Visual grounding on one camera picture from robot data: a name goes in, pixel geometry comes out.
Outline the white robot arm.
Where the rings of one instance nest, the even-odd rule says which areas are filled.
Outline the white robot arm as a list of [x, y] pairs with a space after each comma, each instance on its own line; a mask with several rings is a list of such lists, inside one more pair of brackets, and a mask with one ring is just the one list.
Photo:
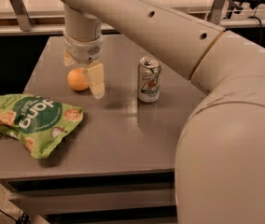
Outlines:
[[265, 48], [150, 0], [61, 0], [205, 92], [175, 157], [179, 224], [265, 224]]

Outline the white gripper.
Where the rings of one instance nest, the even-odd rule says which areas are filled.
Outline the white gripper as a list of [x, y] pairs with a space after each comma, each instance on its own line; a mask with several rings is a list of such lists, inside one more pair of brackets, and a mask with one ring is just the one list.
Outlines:
[[77, 63], [90, 63], [84, 70], [91, 93], [96, 99], [101, 99], [105, 95], [104, 66], [97, 60], [102, 54], [103, 37], [100, 35], [93, 41], [78, 41], [68, 34], [63, 35], [65, 51], [63, 63], [69, 67]]

